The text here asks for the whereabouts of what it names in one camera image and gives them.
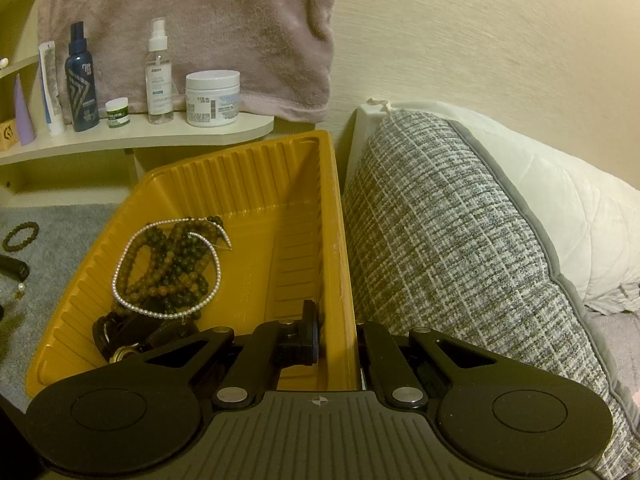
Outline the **grey woven pillow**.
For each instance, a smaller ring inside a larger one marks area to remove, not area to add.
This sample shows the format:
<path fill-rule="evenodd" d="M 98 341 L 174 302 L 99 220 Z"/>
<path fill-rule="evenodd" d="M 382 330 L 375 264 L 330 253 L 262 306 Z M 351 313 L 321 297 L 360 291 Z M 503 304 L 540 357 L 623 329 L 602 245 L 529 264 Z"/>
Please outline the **grey woven pillow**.
<path fill-rule="evenodd" d="M 393 110 L 343 194 L 356 318 L 426 326 L 580 382 L 613 417 L 597 471 L 639 474 L 639 411 L 550 236 L 498 162 L 458 122 Z"/>

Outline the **orange plastic tray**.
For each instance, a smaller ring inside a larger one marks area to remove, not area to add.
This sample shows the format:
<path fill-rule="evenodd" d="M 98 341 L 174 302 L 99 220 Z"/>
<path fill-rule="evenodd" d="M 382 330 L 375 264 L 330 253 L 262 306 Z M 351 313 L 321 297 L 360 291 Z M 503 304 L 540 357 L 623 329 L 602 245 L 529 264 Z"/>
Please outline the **orange plastic tray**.
<path fill-rule="evenodd" d="M 26 373 L 43 388 L 103 364 L 92 326 L 113 305 L 112 278 L 131 235 L 154 221 L 218 216 L 229 241 L 206 278 L 219 292 L 198 327 L 249 334 L 320 311 L 320 356 L 285 370 L 284 390 L 356 388 L 356 323 L 332 138 L 316 130 L 253 142 L 151 171 L 116 210 L 58 302 Z"/>

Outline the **grey fluffy mat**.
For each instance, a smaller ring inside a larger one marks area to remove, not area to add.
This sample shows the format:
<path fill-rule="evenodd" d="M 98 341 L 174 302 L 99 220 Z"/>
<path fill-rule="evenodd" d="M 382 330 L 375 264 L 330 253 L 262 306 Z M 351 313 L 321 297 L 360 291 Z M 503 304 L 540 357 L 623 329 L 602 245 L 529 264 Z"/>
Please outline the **grey fluffy mat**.
<path fill-rule="evenodd" d="M 36 239 L 15 257 L 29 266 L 25 295 L 17 282 L 1 278 L 1 394 L 20 411 L 29 404 L 25 378 L 58 300 L 96 238 L 114 214 L 114 204 L 3 208 L 1 235 L 36 222 Z"/>

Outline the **white cream jar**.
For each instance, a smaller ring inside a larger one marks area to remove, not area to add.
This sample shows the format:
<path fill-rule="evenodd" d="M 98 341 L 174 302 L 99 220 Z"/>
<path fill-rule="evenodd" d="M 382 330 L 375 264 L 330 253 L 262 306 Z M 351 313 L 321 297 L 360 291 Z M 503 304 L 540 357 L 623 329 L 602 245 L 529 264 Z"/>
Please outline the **white cream jar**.
<path fill-rule="evenodd" d="M 221 127 L 240 114 L 237 70 L 200 70 L 186 75 L 186 121 L 194 127 Z"/>

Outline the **pink hanging towel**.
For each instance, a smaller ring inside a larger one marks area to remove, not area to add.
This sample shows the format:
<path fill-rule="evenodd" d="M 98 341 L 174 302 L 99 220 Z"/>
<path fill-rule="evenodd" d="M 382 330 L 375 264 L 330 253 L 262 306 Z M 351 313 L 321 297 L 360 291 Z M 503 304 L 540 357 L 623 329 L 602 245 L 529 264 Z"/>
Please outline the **pink hanging towel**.
<path fill-rule="evenodd" d="M 38 0 L 38 38 L 67 58 L 70 28 L 81 23 L 100 102 L 126 98 L 146 110 L 145 58 L 152 23 L 166 23 L 183 108 L 186 76 L 236 70 L 241 110 L 288 122 L 321 122 L 331 93 L 335 0 Z"/>

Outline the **lavender tube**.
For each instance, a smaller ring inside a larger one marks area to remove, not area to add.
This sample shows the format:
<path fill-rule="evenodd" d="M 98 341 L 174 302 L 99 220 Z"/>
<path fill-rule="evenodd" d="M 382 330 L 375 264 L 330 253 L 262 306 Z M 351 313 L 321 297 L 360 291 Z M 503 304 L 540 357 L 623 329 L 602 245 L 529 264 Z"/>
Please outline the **lavender tube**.
<path fill-rule="evenodd" d="M 25 100 L 21 76 L 16 75 L 14 81 L 14 110 L 16 132 L 20 143 L 28 145 L 35 141 L 36 135 L 32 126 L 32 118 L 30 118 L 28 106 Z"/>

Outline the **black wrist band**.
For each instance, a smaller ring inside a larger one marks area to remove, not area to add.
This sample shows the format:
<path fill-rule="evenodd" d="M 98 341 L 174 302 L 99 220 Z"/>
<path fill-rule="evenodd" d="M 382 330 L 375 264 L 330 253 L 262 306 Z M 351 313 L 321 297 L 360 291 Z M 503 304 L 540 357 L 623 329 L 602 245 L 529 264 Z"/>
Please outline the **black wrist band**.
<path fill-rule="evenodd" d="M 100 355 L 109 363 L 144 353 L 198 333 L 190 318 L 161 320 L 137 313 L 111 312 L 92 326 L 92 336 Z"/>

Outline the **cream wooden shelf unit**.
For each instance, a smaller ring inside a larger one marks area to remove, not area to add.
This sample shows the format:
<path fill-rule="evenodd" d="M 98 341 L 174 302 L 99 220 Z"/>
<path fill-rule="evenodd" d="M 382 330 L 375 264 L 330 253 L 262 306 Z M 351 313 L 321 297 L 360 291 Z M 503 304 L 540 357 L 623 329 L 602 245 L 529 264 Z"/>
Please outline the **cream wooden shelf unit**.
<path fill-rule="evenodd" d="M 116 204 L 159 166 L 259 140 L 273 129 L 273 118 L 246 113 L 213 129 L 194 128 L 183 115 L 157 126 L 134 115 L 122 128 L 99 125 L 50 136 L 40 93 L 37 18 L 37 0 L 1 0 L 1 54 L 9 61 L 1 71 L 1 117 L 13 117 L 19 81 L 36 133 L 34 142 L 1 155 L 2 206 Z"/>

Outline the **dark blue spray bottle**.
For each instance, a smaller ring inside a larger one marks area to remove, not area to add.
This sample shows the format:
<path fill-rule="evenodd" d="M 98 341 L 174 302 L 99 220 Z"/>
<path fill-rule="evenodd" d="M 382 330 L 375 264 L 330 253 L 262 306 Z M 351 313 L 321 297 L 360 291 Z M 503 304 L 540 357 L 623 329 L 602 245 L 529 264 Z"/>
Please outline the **dark blue spray bottle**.
<path fill-rule="evenodd" d="M 70 25 L 65 75 L 74 130 L 76 132 L 89 130 L 99 123 L 100 118 L 93 58 L 88 50 L 83 21 Z"/>

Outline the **small cardboard box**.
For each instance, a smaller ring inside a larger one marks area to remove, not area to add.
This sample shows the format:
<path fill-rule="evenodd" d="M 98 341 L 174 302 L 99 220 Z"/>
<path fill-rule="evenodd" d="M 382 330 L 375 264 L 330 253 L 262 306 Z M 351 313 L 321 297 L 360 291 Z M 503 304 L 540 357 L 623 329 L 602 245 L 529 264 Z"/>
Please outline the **small cardboard box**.
<path fill-rule="evenodd" d="M 0 151 L 6 152 L 18 142 L 15 119 L 9 119 L 0 124 Z"/>

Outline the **white quilted pillow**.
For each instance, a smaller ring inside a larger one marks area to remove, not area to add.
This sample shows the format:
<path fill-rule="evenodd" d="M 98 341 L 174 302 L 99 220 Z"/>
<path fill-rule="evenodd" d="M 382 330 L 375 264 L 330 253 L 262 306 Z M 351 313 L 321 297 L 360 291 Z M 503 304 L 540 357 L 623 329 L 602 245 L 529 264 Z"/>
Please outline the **white quilted pillow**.
<path fill-rule="evenodd" d="M 347 180 L 354 176 L 368 137 L 401 108 L 452 119 L 480 141 L 541 222 L 561 272 L 584 304 L 605 315 L 639 310 L 638 190 L 474 110 L 437 101 L 360 105 Z"/>

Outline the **small green label jar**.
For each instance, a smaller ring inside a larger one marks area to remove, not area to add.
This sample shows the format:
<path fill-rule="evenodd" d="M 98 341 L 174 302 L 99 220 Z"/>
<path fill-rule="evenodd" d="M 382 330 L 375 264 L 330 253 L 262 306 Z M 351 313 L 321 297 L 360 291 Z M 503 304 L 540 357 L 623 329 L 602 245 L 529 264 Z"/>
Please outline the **small green label jar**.
<path fill-rule="evenodd" d="M 120 128 L 130 123 L 128 106 L 129 101 L 124 96 L 105 102 L 106 121 L 110 128 Z"/>

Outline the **clear spray bottle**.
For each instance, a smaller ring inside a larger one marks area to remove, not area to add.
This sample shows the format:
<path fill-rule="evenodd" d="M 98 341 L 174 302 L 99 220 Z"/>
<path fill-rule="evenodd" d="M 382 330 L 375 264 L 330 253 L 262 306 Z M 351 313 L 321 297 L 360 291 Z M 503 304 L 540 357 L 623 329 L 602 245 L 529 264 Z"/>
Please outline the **clear spray bottle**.
<path fill-rule="evenodd" d="M 145 85 L 149 122 L 152 125 L 170 122 L 174 118 L 174 85 L 164 18 L 152 21 L 145 59 Z"/>

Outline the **white blue tube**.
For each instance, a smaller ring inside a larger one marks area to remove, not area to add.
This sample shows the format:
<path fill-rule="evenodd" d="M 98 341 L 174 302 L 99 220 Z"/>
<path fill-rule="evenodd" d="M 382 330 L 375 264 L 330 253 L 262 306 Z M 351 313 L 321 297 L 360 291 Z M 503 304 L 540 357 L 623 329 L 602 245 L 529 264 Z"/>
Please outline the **white blue tube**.
<path fill-rule="evenodd" d="M 63 109 L 58 94 L 56 74 L 55 42 L 45 41 L 38 46 L 41 92 L 44 114 L 50 136 L 59 136 L 65 131 Z"/>

